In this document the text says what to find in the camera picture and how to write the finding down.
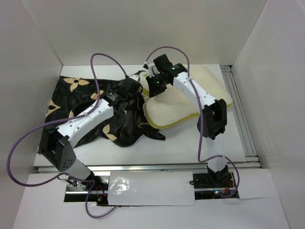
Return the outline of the cream pillow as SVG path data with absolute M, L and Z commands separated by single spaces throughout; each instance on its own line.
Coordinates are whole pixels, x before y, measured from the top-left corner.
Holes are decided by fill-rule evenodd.
M 232 97 L 215 73 L 216 71 L 212 69 L 210 64 L 192 64 L 190 66 L 191 77 L 206 92 L 216 99 L 224 99 L 227 107 L 230 107 L 233 103 Z M 147 76 L 147 71 L 140 73 L 140 83 L 143 86 L 145 97 L 143 111 L 149 125 L 156 129 L 167 129 L 199 116 L 198 106 L 194 105 L 186 95 L 170 84 L 167 85 L 165 92 L 150 98 L 146 81 Z

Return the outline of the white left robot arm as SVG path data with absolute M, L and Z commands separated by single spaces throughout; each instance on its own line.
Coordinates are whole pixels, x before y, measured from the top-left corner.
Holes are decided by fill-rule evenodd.
M 90 107 L 72 120 L 54 127 L 49 125 L 42 132 L 41 154 L 59 171 L 74 177 L 77 185 L 89 190 L 94 185 L 93 172 L 77 159 L 73 148 L 101 122 L 118 111 L 127 109 L 130 100 L 142 92 L 140 78 L 131 75 L 116 89 L 104 92 Z

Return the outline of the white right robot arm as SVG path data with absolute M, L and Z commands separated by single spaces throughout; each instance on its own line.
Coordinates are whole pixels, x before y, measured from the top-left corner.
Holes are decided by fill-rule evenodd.
M 213 187 L 219 187 L 228 175 L 223 143 L 227 125 L 225 100 L 216 99 L 205 91 L 191 77 L 190 66 L 184 67 L 180 63 L 172 64 L 165 54 L 158 56 L 152 62 L 145 62 L 144 68 L 149 72 L 146 80 L 150 97 L 163 93 L 170 84 L 198 106 L 200 117 L 197 128 L 200 132 L 200 141 L 206 141 L 208 182 Z

